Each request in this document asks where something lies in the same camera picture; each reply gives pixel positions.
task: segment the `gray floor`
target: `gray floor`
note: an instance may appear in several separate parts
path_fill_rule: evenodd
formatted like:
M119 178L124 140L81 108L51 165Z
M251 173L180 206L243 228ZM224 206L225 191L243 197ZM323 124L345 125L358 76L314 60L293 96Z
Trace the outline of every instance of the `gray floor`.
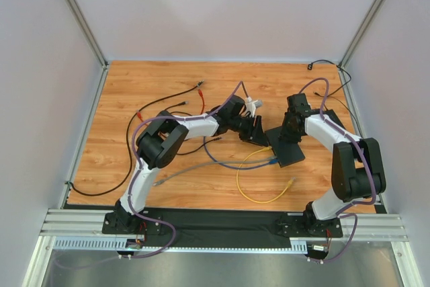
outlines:
M335 254L343 245L332 243ZM114 256L111 251L61 251L61 265L79 266ZM163 253L148 259L113 260L85 270L50 263L51 286L403 286L389 243L352 243L341 259L317 265L303 255Z

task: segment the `wooden tabletop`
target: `wooden tabletop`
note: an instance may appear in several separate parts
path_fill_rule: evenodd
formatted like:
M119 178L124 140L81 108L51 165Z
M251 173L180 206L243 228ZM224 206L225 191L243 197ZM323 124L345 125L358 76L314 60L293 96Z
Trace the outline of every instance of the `wooden tabletop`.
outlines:
M331 90L340 86L334 65L307 65L273 63L197 63L197 62L113 62L103 88L99 105L75 178L81 191L98 193L120 183L129 167L126 148L127 123L135 111L160 97L185 91L204 79L201 86L206 101L205 111L220 105L240 80L245 82L253 99L263 100L257 114L263 117L263 129L282 124L287 108L286 97L298 93L307 82L316 77L326 77ZM316 82L305 91L312 107L317 108L321 98L313 92L324 93L324 82ZM237 93L241 97L242 89ZM342 91L334 97L344 104ZM181 101L189 104L174 108L199 114L202 101L197 90L168 99L142 111L142 117L156 116L161 110ZM346 129L353 132L349 112L335 99L328 98L326 106L333 108ZM136 118L131 129L140 121ZM179 152L190 151L202 143L201 138L185 142ZM303 211L309 201L321 197L331 186L331 153L317 140L305 136L300 143L306 159L297 164L280 168L278 164L252 171L241 171L240 179L246 194L256 200L270 200L277 196L291 177L296 180L287 192L275 202L256 204L242 197L236 187L236 171L219 165L210 165L178 175L163 185L153 187L147 206L166 208L217 208L241 210ZM208 144L209 151L218 160L243 160L259 147L242 142L235 132L228 131L222 139ZM253 156L254 159L270 157L271 151ZM174 161L160 171L163 179L177 171L210 161L204 149L187 155L176 156ZM113 205L124 193L127 182L116 191L98 197L70 193L69 204ZM356 206L354 212L374 213L372 206Z

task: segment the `yellow cable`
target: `yellow cable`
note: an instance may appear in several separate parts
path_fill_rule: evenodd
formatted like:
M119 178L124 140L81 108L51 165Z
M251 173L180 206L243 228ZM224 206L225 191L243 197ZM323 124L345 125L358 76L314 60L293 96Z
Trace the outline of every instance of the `yellow cable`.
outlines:
M249 157L251 157L252 155L255 155L255 154L257 154L257 153L261 153L262 151L268 151L269 149L271 149L271 147L270 147L270 146L269 146L269 147L265 147L265 148L263 148L263 149L260 149L260 150L258 150L258 151L255 151L254 153L249 154L249 155L248 155L248 156L247 156L243 161L247 161L247 159L248 159ZM260 203L260 204L266 204L266 203L270 203L270 202L276 201L278 198L280 198L281 196L283 196L283 194L284 194L284 193L285 193L285 192L290 188L290 186L293 184L294 178L292 178L292 179L290 179L290 180L289 180L289 182L287 183L287 187L286 187L286 188L284 188L284 190L281 192L281 194L280 194L280 195L278 195L278 196L276 196L275 198L272 198L271 200L268 200L268 201L256 201L256 200L254 200L254 199L250 198L249 196L247 196L247 195L242 191L242 189L241 189L241 185L239 184L239 171L241 170L242 165L243 165L243 163L239 165L239 169L237 170L237 173L236 173L236 185L237 185L237 188L239 189L239 192L242 194L242 196L243 196L244 198L246 198L246 199L250 200L251 202L254 202L254 203Z

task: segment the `table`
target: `table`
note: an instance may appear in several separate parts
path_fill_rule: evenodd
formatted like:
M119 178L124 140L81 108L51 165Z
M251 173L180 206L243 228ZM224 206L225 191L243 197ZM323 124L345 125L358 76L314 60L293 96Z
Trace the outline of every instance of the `table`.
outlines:
M91 130L74 180L78 189L87 193L108 190L120 183L129 166L126 148L126 127L130 117L144 104L184 91L204 79L201 86L206 109L220 105L240 80L245 82L253 99L262 99L257 110L263 116L263 129L280 126L287 108L286 97L298 93L307 82L316 77L326 77L331 89L340 86L337 68L319 64L309 71L306 64L278 63L203 63L203 62L148 62L114 61L109 69L103 92L98 103ZM317 108L325 83L312 84L305 93L312 107ZM335 98L346 104L342 91ZM168 99L148 107L142 117L156 116L161 110L187 100L189 104L174 108L199 114L202 101L197 90ZM342 104L328 98L328 109L334 109L345 125L353 132L352 121ZM131 129L140 121L136 118ZM242 142L235 132L221 135L222 139L208 144L208 149L218 160L244 159L259 147ZM202 143L193 138L183 144L179 152L190 151ZM241 172L244 192L256 200L270 200L277 196L287 182L295 177L293 185L275 202L256 204L242 197L236 187L236 171L219 165L201 167L178 175L163 185L153 187L146 205L164 208L216 208L235 210L288 210L303 211L309 201L321 197L331 186L331 153L317 140L305 136L300 143L306 159L297 164L280 168L277 164L252 171ZM271 151L254 156L269 157ZM157 180L198 163L210 161L204 149L187 156L176 156L162 169ZM128 181L118 190L98 197L82 196L70 192L69 204L113 205L125 192ZM354 212L374 213L372 206L356 206Z

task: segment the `gray wall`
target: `gray wall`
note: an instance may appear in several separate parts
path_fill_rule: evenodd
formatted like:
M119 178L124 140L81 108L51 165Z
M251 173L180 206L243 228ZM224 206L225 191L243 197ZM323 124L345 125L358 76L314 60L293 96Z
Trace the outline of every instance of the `gray wall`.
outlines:
M430 286L430 0L386 0L348 66L365 132L380 141L389 209Z
M339 60L373 0L77 0L109 59Z
M0 277L19 286L101 68L64 0L0 8Z

